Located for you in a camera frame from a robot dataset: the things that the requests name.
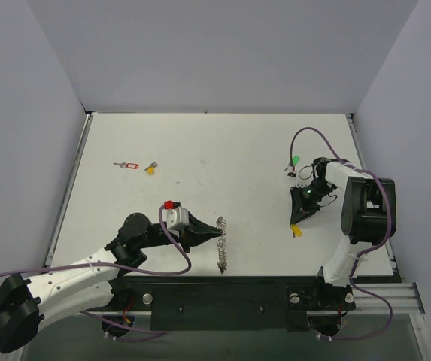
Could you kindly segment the yellow tag key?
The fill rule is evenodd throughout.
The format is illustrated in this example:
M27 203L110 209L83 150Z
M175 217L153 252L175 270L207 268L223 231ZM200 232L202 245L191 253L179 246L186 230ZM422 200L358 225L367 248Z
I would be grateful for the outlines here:
M294 238L302 237L302 230L299 228L297 224L295 223L291 224L290 229Z

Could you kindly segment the silver spiked keyring disc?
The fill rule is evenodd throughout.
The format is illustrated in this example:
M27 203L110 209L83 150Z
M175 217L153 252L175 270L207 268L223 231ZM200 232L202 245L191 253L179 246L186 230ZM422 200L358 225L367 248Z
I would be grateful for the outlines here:
M217 267L223 275L228 266L228 256L226 252L226 220L220 216L217 218L217 228L221 231L221 235L217 240L218 263Z

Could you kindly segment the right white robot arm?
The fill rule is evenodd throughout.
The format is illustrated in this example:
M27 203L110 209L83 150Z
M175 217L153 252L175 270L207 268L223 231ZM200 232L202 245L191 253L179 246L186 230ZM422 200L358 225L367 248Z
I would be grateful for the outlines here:
M334 190L344 193L341 208L342 239L326 265L320 268L309 299L326 308L334 301L348 300L351 281L365 256L381 248L396 231L396 188L389 178L380 179L336 159L313 161L312 179L306 186L290 188L290 228L296 227L321 208L320 202Z

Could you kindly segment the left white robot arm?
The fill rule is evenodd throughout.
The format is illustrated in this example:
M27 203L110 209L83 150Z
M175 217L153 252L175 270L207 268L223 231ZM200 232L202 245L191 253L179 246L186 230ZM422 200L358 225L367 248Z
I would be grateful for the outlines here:
M203 223L185 208L167 213L158 223L142 213L130 214L114 240L71 265L6 277L0 284L0 352L18 350L44 327L82 311L125 307L129 291L113 281L141 272L145 248L171 244L186 257L191 247L223 236L221 228Z

